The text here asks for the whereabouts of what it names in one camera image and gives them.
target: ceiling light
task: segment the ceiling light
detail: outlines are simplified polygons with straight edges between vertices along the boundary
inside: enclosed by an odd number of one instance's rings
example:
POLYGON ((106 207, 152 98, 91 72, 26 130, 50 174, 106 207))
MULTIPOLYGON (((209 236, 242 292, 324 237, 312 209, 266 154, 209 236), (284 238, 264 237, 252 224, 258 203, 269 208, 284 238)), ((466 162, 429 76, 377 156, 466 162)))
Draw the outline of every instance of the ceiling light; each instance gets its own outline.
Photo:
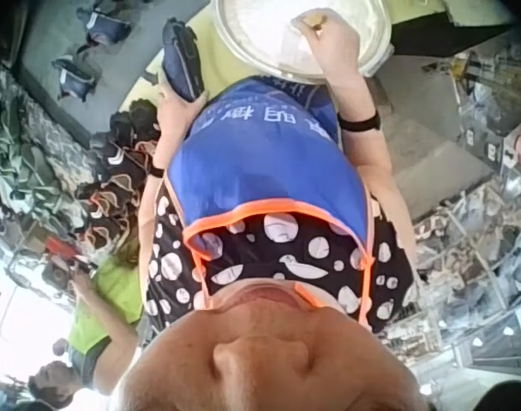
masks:
POLYGON ((423 384, 421 385, 421 394, 423 394, 424 396, 430 396, 432 395, 432 385, 430 384, 423 384))

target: woman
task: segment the woman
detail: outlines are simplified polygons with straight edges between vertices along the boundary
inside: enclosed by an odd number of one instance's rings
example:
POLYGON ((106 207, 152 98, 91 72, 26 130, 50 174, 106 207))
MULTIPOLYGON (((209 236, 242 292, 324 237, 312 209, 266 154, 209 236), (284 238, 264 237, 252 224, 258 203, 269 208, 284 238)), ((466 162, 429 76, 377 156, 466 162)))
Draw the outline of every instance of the woman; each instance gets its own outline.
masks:
POLYGON ((316 87, 249 79, 201 114, 205 95, 164 90, 140 212, 159 335, 119 409, 428 408, 373 334, 414 298, 413 229, 358 35, 323 13, 320 32, 294 24, 337 100, 344 154, 316 87))
POLYGON ((136 270, 122 261, 106 261, 97 273, 102 278, 95 284, 82 271, 72 277, 79 300, 73 328, 69 341, 53 344, 53 354, 68 353, 71 366, 53 361, 28 380, 31 394, 54 409, 68 407, 83 388, 110 395, 129 367, 138 345, 135 326, 141 308, 136 270), (111 286, 115 282, 121 286, 111 286))

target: hand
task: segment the hand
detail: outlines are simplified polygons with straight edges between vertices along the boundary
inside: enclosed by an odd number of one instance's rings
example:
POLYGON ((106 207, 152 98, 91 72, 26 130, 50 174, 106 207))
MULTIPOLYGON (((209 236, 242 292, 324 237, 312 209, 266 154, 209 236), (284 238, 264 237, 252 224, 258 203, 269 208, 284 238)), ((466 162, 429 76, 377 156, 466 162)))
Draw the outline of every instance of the hand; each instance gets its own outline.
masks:
POLYGON ((192 122, 207 103, 207 92, 203 92, 194 102, 181 98, 166 82, 160 82, 162 95, 158 106, 158 124, 161 130, 153 165, 159 169, 169 167, 169 162, 183 142, 192 122))
POLYGON ((346 88, 360 76, 360 36, 336 11, 312 10, 297 17, 292 24, 308 41, 314 57, 334 91, 346 88), (324 16, 320 31, 316 31, 307 23, 312 15, 324 16))
POLYGON ((72 274, 70 284, 72 284, 76 297, 81 300, 86 300, 91 293, 95 292, 91 278, 81 270, 76 270, 72 274))

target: red object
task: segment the red object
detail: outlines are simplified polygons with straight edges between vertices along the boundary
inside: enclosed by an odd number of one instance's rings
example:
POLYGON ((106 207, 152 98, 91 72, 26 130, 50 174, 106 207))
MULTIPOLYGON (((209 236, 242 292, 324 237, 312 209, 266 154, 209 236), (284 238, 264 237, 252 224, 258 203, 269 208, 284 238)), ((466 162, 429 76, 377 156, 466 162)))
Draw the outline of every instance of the red object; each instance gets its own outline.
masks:
POLYGON ((71 246, 52 235, 47 237, 45 248, 51 254, 59 255, 63 259, 73 259, 77 255, 77 252, 71 246))

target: tiled floor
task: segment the tiled floor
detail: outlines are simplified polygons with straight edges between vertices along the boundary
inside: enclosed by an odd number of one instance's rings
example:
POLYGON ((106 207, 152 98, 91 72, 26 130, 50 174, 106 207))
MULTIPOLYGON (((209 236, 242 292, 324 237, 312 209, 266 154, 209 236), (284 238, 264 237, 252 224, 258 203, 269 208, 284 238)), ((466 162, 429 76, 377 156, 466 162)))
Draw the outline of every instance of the tiled floor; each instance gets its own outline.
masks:
MULTIPOLYGON (((175 2, 134 0, 127 16, 135 24, 129 38, 109 50, 93 49, 87 63, 102 73, 94 95, 82 102, 57 101, 57 73, 51 60, 75 49, 84 39, 75 9, 87 0, 41 0, 30 19, 22 52, 22 81, 50 114, 83 144, 88 135, 105 129, 136 78, 161 47, 166 19, 187 20, 207 0, 175 2)), ((480 162, 449 140, 458 135, 458 119, 451 83, 427 77, 420 67, 426 59, 392 57, 377 74, 394 112, 384 124, 398 184, 413 218, 446 197, 457 194, 488 173, 480 162)))

